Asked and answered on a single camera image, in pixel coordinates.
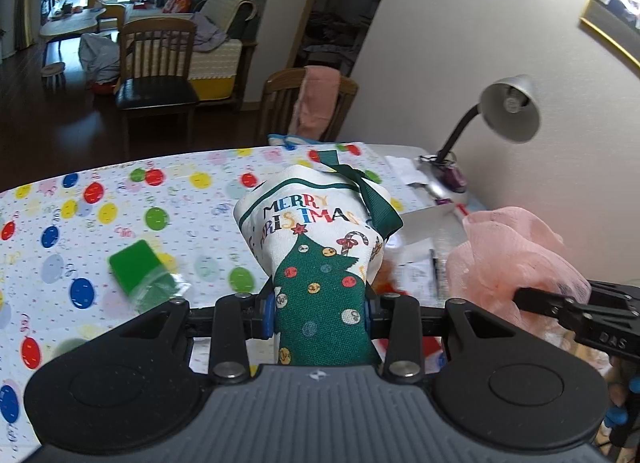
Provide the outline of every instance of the picture frame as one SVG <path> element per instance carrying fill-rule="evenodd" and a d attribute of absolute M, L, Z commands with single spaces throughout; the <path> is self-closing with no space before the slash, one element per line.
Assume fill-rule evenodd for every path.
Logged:
<path fill-rule="evenodd" d="M 587 0 L 580 22 L 640 68 L 640 0 Z"/>

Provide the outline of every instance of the screw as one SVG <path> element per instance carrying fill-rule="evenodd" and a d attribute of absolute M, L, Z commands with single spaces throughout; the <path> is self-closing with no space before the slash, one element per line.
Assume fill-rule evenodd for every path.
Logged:
<path fill-rule="evenodd" d="M 390 364 L 389 372 L 396 377 L 410 378 L 420 373 L 420 366 L 409 360 L 398 360 Z"/>
<path fill-rule="evenodd" d="M 246 370 L 238 362 L 220 362 L 213 368 L 213 373 L 224 380 L 234 380 L 244 375 Z"/>

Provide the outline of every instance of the blue glove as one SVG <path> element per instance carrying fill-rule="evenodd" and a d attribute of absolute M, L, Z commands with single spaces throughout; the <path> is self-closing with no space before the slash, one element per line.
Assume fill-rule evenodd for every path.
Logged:
<path fill-rule="evenodd" d="M 629 380 L 629 390 L 635 395 L 640 393 L 640 377 Z M 624 407 L 609 407 L 604 415 L 604 426 L 611 429 L 617 425 L 624 425 L 628 419 L 629 415 Z"/>

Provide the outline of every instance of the red pillow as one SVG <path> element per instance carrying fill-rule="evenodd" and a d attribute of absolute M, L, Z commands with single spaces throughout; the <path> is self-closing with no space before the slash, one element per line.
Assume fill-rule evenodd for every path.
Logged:
<path fill-rule="evenodd" d="M 191 0 L 167 0 L 162 13 L 189 13 Z"/>

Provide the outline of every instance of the desk lamp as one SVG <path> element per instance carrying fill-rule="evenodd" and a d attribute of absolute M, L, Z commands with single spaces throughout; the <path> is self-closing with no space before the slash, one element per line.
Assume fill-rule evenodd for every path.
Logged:
<path fill-rule="evenodd" d="M 487 87 L 480 96 L 480 103 L 469 109 L 458 122 L 447 143 L 436 156 L 420 156 L 420 162 L 431 167 L 428 186 L 437 199 L 466 202 L 466 178 L 456 165 L 451 148 L 458 141 L 465 127 L 478 114 L 499 136 L 514 143 L 525 143 L 540 128 L 540 111 L 534 97 L 534 88 L 527 75 L 503 78 Z"/>

